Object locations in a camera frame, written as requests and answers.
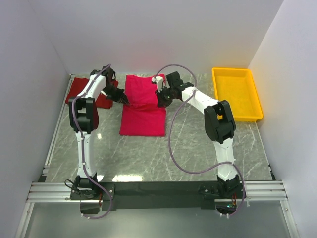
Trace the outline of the pink t shirt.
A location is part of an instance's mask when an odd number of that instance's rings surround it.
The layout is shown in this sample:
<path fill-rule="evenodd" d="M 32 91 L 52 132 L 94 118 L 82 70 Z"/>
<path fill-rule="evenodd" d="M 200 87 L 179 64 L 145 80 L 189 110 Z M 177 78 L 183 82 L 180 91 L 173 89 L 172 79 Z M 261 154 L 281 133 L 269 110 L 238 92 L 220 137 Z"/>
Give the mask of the pink t shirt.
<path fill-rule="evenodd" d="M 126 76 L 119 134 L 126 136 L 165 136 L 166 109 L 158 107 L 157 87 L 151 77 Z"/>

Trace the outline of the yellow plastic tray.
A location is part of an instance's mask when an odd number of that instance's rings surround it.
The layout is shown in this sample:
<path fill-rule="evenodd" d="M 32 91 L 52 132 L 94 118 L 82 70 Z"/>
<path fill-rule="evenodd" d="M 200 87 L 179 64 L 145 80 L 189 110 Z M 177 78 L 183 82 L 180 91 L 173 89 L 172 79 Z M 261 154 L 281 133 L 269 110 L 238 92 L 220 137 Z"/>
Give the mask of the yellow plastic tray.
<path fill-rule="evenodd" d="M 250 70 L 214 67 L 211 72 L 215 98 L 229 102 L 236 121 L 256 122 L 263 119 Z"/>

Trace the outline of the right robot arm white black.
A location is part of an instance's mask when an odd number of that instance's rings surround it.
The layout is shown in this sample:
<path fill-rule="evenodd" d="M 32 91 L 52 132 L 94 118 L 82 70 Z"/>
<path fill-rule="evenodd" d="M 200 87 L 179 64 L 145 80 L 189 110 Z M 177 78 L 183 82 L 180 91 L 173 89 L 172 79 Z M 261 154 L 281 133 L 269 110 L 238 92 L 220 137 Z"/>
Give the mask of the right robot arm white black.
<path fill-rule="evenodd" d="M 233 154 L 233 137 L 236 124 L 233 118 L 230 104 L 226 101 L 213 99 L 190 82 L 183 82 L 178 72 L 173 72 L 161 77 L 155 75 L 151 79 L 156 85 L 155 94 L 158 99 L 158 107 L 166 108 L 173 100 L 180 100 L 197 109 L 204 116 L 205 132 L 213 142 L 217 164 L 216 190 L 205 189 L 215 197 L 231 197 L 242 187 L 240 181 L 242 175 L 236 168 Z"/>

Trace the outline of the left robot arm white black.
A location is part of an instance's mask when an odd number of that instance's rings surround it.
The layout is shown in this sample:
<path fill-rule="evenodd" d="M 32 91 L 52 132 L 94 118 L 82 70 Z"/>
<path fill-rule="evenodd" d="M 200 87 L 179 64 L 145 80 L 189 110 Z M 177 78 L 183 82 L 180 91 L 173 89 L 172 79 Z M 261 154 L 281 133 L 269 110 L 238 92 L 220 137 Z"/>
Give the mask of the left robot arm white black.
<path fill-rule="evenodd" d="M 71 200 L 98 199 L 105 193 L 98 183 L 94 156 L 95 134 L 99 126 L 97 98 L 103 93 L 113 102 L 129 105 L 124 90 L 117 88 L 115 81 L 115 71 L 110 64 L 94 69 L 84 89 L 68 101 L 70 126 L 78 146 L 77 176 L 70 182 Z"/>

